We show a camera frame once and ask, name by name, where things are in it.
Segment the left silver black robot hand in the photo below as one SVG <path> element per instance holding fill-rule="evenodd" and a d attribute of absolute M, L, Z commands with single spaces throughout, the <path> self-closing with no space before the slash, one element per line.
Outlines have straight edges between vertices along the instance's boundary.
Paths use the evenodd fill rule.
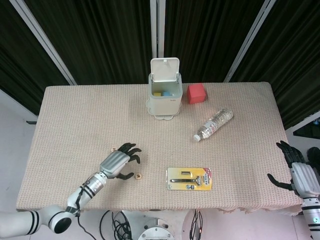
<path fill-rule="evenodd" d="M 99 170 L 106 176 L 107 179 L 121 179 L 128 180 L 135 174 L 130 172 L 126 175 L 121 173 L 121 170 L 129 162 L 136 161 L 141 163 L 141 159 L 136 153 L 142 150 L 135 147 L 135 143 L 124 143 L 117 150 L 113 151 L 101 164 Z"/>

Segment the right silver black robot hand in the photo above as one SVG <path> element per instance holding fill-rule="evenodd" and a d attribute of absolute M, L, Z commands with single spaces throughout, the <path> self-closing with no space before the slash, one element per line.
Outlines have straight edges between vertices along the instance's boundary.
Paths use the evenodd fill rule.
<path fill-rule="evenodd" d="M 270 182 L 278 188 L 294 191 L 302 199 L 316 198 L 320 195 L 320 184 L 313 168 L 306 163 L 302 153 L 284 141 L 276 143 L 284 155 L 290 171 L 290 183 L 277 181 L 273 175 L 267 174 Z"/>

